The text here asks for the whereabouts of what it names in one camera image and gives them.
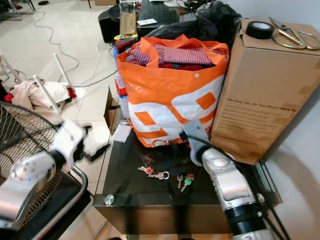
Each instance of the tile floor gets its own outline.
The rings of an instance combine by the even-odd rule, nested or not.
[[[22,21],[0,22],[0,54],[4,55],[11,65],[23,71],[27,78],[38,74],[46,81],[58,81],[59,69],[55,65],[52,54],[57,53],[66,70],[73,68],[77,63],[70,57],[61,55],[56,45],[51,45],[48,39],[51,31],[47,28],[37,28],[34,22],[45,16],[37,24],[50,26],[54,29],[52,42],[61,43],[61,49],[66,54],[79,60],[79,67],[68,72],[68,77],[75,86],[88,85],[98,81],[115,71],[116,65],[108,50],[110,46],[103,42],[98,23],[98,15],[109,6],[94,6],[89,9],[87,1],[67,0],[57,3],[50,0],[50,4],[40,7],[37,12],[22,16]],[[103,114],[107,100],[108,86],[113,96],[116,89],[113,77],[98,84],[87,87],[76,87],[77,98],[68,104],[61,115],[62,119],[78,121],[80,124],[91,123],[92,132],[86,140],[88,152],[95,152],[97,148],[108,142],[109,129]],[[6,88],[14,84],[13,79],[4,82]],[[59,118],[44,110],[36,108],[36,112],[52,122]],[[88,176],[88,189],[94,194],[103,188],[103,179],[107,173],[111,148],[105,156],[100,157],[93,164],[85,161],[77,165]],[[103,224],[105,218],[89,204],[68,230],[61,236],[62,240],[89,240],[96,230]],[[101,234],[96,238],[105,240],[121,234],[107,223]],[[193,235],[197,240],[225,240],[229,235]],[[176,240],[177,235],[142,235],[141,240]]]

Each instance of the cardboard flap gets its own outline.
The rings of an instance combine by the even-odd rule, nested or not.
[[[256,48],[256,49],[270,49],[275,51],[282,51],[282,52],[291,52],[291,53],[301,53],[301,54],[308,54],[308,55],[317,55],[320,56],[320,50],[308,50],[308,49],[292,49],[284,46],[280,46],[271,39],[256,39],[246,34],[247,25],[251,21],[261,21],[265,23],[269,23],[272,25],[270,20],[261,20],[261,19],[243,19],[241,22],[241,30],[240,34],[242,34],[242,44],[246,48]],[[296,24],[296,23],[287,23],[284,22],[290,28],[295,29],[296,31],[303,31],[305,33],[309,33],[314,35],[315,37],[320,39],[320,34],[310,25],[305,24]],[[273,34],[277,34],[277,28],[275,28]]]

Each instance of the scissors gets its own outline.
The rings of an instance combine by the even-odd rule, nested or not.
[[[312,35],[311,33],[307,33],[304,31],[296,31],[295,29],[291,27],[287,27],[286,25],[282,24],[281,22],[275,20],[272,17],[269,17],[271,22],[278,28],[278,34],[284,36],[291,42],[295,43],[295,45],[289,45],[284,42],[280,42],[278,38],[276,37],[278,34],[275,34],[272,39],[279,44],[280,46],[290,48],[290,49],[309,49],[309,50],[319,50],[320,49],[320,39],[317,38],[316,36]],[[301,36],[300,34],[307,35],[313,39],[316,40],[318,46],[311,46],[308,44]]]

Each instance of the white wall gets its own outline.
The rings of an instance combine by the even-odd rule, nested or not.
[[[309,24],[320,32],[320,0],[222,0],[245,18]],[[267,167],[283,203],[275,209],[293,240],[320,239],[320,88],[294,119]]]

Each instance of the black garbage bag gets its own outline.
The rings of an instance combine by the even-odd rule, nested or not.
[[[218,41],[232,46],[241,20],[241,15],[228,4],[221,1],[212,1],[200,6],[197,11],[197,20],[178,22],[161,26],[146,37],[160,39],[176,39],[181,34],[188,38],[201,41]]]

